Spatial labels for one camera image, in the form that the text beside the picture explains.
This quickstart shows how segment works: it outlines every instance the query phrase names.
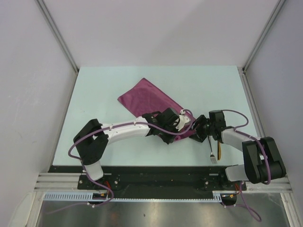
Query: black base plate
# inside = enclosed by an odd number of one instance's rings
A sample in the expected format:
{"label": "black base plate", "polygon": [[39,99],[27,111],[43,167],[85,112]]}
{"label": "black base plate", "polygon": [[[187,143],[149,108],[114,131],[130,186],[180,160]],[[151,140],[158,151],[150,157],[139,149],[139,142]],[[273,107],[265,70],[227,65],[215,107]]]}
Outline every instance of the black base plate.
{"label": "black base plate", "polygon": [[[229,182],[225,166],[203,167],[133,167],[103,166],[115,198],[120,199],[212,199],[212,191],[234,191],[235,183]],[[82,174],[79,190],[103,190]]]}

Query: gray wall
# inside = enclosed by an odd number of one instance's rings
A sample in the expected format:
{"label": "gray wall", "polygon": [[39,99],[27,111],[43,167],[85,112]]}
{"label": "gray wall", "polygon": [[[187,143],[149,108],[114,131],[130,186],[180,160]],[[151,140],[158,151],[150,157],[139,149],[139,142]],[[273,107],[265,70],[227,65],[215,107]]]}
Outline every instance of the gray wall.
{"label": "gray wall", "polygon": [[50,161],[75,74],[33,0],[0,3],[0,226]]}
{"label": "gray wall", "polygon": [[277,2],[45,0],[79,66],[242,66]]}
{"label": "gray wall", "polygon": [[303,1],[289,0],[248,69],[266,135],[276,139],[303,210]]}

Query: fork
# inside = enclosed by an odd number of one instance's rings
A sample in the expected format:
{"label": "fork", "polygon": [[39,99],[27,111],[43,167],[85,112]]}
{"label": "fork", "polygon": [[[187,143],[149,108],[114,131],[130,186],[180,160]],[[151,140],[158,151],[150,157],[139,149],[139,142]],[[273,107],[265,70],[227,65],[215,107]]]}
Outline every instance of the fork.
{"label": "fork", "polygon": [[213,154],[213,149],[212,149],[212,143],[210,141],[210,136],[207,136],[208,138],[208,142],[209,142],[209,146],[210,146],[210,160],[212,161],[213,164],[217,164],[217,159],[215,157],[215,155]]}

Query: purple cloth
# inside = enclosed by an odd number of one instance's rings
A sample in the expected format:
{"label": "purple cloth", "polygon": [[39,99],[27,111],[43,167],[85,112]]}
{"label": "purple cloth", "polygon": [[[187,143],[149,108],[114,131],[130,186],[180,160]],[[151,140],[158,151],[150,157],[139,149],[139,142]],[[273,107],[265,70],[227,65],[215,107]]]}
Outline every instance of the purple cloth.
{"label": "purple cloth", "polygon": [[[118,101],[136,117],[155,111],[163,112],[169,107],[174,108],[178,113],[183,109],[183,107],[145,78],[141,79],[132,89],[121,95]],[[193,133],[194,131],[189,131],[184,135],[176,136],[175,140],[184,139]]]}

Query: light blue tabletop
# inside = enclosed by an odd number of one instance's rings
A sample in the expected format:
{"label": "light blue tabletop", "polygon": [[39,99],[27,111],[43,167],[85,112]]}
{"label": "light blue tabletop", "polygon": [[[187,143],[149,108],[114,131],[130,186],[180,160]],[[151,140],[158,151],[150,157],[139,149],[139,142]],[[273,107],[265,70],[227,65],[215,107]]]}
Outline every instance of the light blue tabletop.
{"label": "light blue tabletop", "polygon": [[[233,109],[247,115],[248,126],[242,130],[256,135],[249,106],[236,66],[163,66],[163,67],[82,67],[72,94],[54,166],[79,166],[67,152],[73,138],[91,119],[100,123],[116,123],[135,117],[117,98],[140,79],[147,78],[164,93],[190,109],[197,118],[219,109]],[[245,119],[235,113],[224,113],[227,125],[237,126]],[[216,142],[212,141],[217,155]],[[242,152],[222,144],[220,166],[243,164]],[[212,166],[207,141],[192,139],[167,145],[157,136],[122,140],[109,145],[101,159],[106,166]]]}

